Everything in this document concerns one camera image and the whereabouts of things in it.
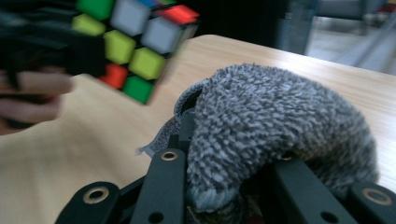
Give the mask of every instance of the floor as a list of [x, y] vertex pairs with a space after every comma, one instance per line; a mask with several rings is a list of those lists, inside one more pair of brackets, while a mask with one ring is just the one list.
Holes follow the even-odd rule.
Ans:
[[[310, 57], [355, 66], [351, 61], [359, 58], [364, 52], [363, 46], [375, 39], [379, 28], [368, 26], [366, 35], [361, 34], [358, 21], [337, 20], [330, 18], [315, 18], [306, 54]], [[356, 65], [369, 70], [396, 76], [396, 29], [381, 38], [375, 45], [375, 56], [366, 59], [362, 65]]]

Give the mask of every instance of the gray cloth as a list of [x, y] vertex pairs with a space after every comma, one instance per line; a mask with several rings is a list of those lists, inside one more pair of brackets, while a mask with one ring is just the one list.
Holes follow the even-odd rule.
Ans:
[[[375, 140], [364, 117], [317, 82], [275, 67], [231, 65], [186, 90], [172, 122], [200, 89], [186, 196], [201, 223], [240, 223], [241, 184], [290, 150], [330, 189], [377, 181]], [[141, 150], [162, 149], [153, 146]]]

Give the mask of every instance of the puzzle cube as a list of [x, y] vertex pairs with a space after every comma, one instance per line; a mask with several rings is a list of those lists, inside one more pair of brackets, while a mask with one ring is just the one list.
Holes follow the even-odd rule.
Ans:
[[77, 8], [73, 28], [106, 42], [109, 65], [100, 80], [143, 104], [199, 17], [174, 0], [78, 0]]

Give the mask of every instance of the wooden table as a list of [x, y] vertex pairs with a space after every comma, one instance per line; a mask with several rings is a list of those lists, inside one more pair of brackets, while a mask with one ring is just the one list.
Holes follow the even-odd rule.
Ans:
[[81, 187], [109, 181], [122, 188], [144, 175], [150, 158], [135, 150], [173, 116], [177, 97], [234, 63], [289, 69], [345, 96], [375, 134], [380, 184], [396, 191], [396, 77], [206, 35], [184, 44], [150, 105], [81, 75], [59, 119], [1, 136], [0, 223], [53, 223]]

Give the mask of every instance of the fuzzy gray fabric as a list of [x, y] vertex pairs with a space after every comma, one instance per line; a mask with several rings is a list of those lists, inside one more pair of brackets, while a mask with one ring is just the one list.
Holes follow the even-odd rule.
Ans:
[[187, 198], [202, 223], [240, 223], [241, 184], [290, 150], [330, 189], [377, 181], [369, 126], [334, 91], [287, 70], [248, 63], [220, 69], [200, 87]]

